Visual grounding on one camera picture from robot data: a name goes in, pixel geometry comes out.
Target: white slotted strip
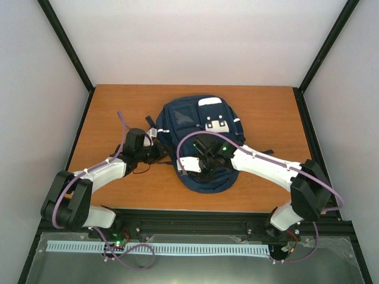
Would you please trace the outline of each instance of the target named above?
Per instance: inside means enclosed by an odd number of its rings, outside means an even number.
[[[124,251],[139,243],[128,243]],[[267,245],[257,244],[161,244],[149,243],[158,256],[255,256],[268,257]],[[104,242],[94,241],[48,241],[46,251],[72,253],[102,253]],[[130,254],[151,254],[146,247],[138,247]]]

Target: gray wall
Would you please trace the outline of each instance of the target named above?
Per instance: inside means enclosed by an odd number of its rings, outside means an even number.
[[[379,283],[379,2],[361,1],[306,92],[333,186]]]
[[[0,9],[0,283],[16,283],[87,97],[37,1]]]
[[[346,0],[51,0],[94,84],[298,86]]]

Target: wooden table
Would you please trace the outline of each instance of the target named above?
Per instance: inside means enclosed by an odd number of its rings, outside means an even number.
[[[121,123],[147,130],[147,115],[155,119],[163,105],[174,98],[194,94],[224,98],[242,121],[246,144],[256,150],[273,149],[274,156],[305,162],[310,153],[291,87],[188,86],[188,85],[98,85],[87,113],[69,167],[82,170],[103,161],[121,141]],[[147,168],[138,166],[136,171]],[[93,205],[113,208],[188,209],[207,211],[271,212],[288,201],[283,188],[248,173],[217,194],[187,189],[172,166],[153,164],[142,175],[130,174],[95,192]]]

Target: gray floor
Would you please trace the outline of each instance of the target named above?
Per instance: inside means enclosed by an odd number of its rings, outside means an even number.
[[[153,267],[144,271],[128,270],[117,262],[104,262],[100,254],[44,251],[49,239],[75,238],[78,235],[45,235],[38,247],[27,283],[363,283],[351,244],[345,238],[321,238],[321,248],[317,253],[298,264],[273,265],[268,259],[255,257],[158,256]],[[311,250],[314,241],[309,239],[307,243],[304,241],[297,245],[296,253],[290,259],[297,259]],[[135,266],[148,264],[149,260],[150,256],[137,255],[124,259]]]

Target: navy blue backpack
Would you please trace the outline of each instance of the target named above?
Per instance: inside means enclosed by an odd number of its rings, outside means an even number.
[[[201,181],[196,176],[183,175],[176,166],[176,147],[189,133],[199,130],[218,132],[243,144],[243,128],[240,119],[224,99],[213,95],[187,96],[174,99],[163,107],[156,120],[157,138],[173,148],[170,158],[178,177],[184,185],[199,193],[218,193],[230,188],[237,180],[237,170],[217,169],[212,180]],[[192,145],[195,137],[185,141],[181,157],[194,157],[198,151]]]

